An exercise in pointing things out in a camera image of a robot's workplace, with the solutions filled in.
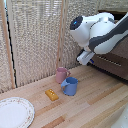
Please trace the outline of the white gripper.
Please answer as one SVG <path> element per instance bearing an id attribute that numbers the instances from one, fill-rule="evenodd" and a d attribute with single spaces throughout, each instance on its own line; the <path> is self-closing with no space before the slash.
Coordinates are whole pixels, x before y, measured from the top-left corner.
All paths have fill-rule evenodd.
<path id="1" fill-rule="evenodd" d="M 94 64 L 92 57 L 94 56 L 93 52 L 83 50 L 77 57 L 77 61 L 82 65 Z"/>

